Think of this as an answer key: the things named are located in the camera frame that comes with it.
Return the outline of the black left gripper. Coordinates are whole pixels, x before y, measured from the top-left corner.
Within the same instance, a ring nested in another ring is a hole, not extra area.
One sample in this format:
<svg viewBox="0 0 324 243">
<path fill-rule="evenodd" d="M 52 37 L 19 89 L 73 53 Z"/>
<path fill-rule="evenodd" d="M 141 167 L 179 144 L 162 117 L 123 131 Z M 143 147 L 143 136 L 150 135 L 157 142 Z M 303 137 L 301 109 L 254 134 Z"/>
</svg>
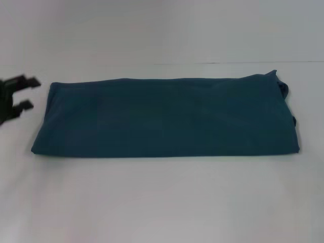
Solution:
<svg viewBox="0 0 324 243">
<path fill-rule="evenodd" d="M 33 104 L 29 100 L 13 106 L 13 89 L 33 89 L 40 86 L 41 83 L 35 77 L 26 78 L 24 75 L 1 80 L 1 125 L 18 118 L 23 111 L 33 109 Z"/>
</svg>

